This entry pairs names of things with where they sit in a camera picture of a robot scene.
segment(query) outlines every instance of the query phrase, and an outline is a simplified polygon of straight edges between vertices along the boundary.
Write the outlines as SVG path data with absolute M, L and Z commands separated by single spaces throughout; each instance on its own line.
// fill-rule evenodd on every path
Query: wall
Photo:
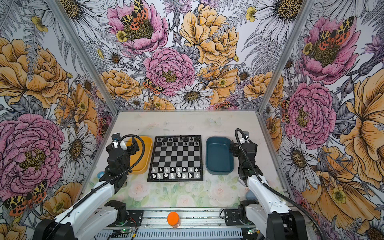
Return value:
M 74 203 L 111 113 L 43 2 L 1 6 L 0 236 L 24 240 Z
M 328 238 L 383 239 L 384 1 L 316 5 L 262 114 L 296 201 Z
M 120 108 L 254 109 L 303 0 L 61 2 Z

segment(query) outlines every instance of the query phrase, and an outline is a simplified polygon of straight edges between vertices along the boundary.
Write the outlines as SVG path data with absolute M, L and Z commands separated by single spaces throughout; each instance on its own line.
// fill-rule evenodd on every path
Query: blue tray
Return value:
M 210 174 L 227 175 L 233 171 L 235 164 L 229 151 L 231 141 L 226 137 L 207 139 L 205 165 Z

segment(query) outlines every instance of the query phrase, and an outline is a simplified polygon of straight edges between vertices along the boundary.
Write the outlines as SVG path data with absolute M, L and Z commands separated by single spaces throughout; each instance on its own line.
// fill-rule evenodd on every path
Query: orange bottle cap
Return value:
M 167 221 L 168 221 L 169 225 L 174 226 L 174 225 L 178 224 L 179 220 L 180 220 L 180 217 L 177 213 L 170 212 L 168 214 Z

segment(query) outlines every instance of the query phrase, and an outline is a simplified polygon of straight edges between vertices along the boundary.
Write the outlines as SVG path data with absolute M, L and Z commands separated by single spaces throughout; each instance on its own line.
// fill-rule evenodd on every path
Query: chessboard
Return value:
M 203 181 L 201 136 L 156 136 L 147 182 Z

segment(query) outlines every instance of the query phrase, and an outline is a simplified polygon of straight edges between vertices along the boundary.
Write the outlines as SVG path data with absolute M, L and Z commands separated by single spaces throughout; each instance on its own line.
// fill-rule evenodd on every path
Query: pink peony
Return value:
M 0 122 L 0 197 L 26 195 L 42 181 L 48 187 L 61 176 L 58 168 L 64 134 L 51 120 L 23 114 Z
M 300 83 L 290 98 L 288 115 L 287 135 L 301 139 L 311 150 L 321 147 L 335 128 L 332 96 L 321 83 Z
M 165 95 L 173 96 L 175 91 L 195 81 L 192 60 L 173 48 L 157 49 L 143 63 L 147 69 L 147 78 L 156 86 L 163 87 Z
M 116 6 L 116 8 L 107 9 L 108 24 L 112 26 L 109 30 L 111 34 L 118 34 L 119 37 L 117 37 L 116 42 L 123 45 L 125 50 L 123 54 L 126 56 L 154 51 L 156 48 L 167 44 L 167 19 L 165 17 L 161 18 L 153 4 L 149 6 L 144 0 L 143 3 L 144 8 L 148 9 L 148 19 L 144 20 L 138 30 L 131 30 L 129 27 L 125 28 L 120 21 L 121 17 L 131 15 L 134 11 L 132 2 L 129 7 L 124 3 L 122 8 Z
M 321 31 L 332 32 L 342 24 L 325 20 L 324 17 L 313 25 L 310 35 L 304 40 L 305 47 L 301 59 L 296 63 L 297 71 L 309 76 L 313 81 L 322 81 L 329 85 L 341 78 L 355 63 L 358 54 L 353 54 L 360 31 L 356 30 L 356 18 L 349 30 L 350 36 L 341 45 L 331 44 L 325 50 L 320 50 L 319 33 Z

